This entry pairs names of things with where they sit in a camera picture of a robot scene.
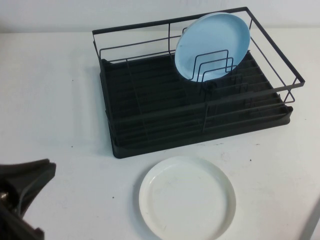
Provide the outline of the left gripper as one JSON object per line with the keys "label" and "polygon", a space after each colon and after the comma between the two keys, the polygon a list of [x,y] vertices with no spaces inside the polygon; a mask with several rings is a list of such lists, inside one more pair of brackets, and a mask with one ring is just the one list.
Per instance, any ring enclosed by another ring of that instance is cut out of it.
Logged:
{"label": "left gripper", "polygon": [[33,200],[54,178],[56,167],[49,159],[1,164],[0,202],[23,218]]}

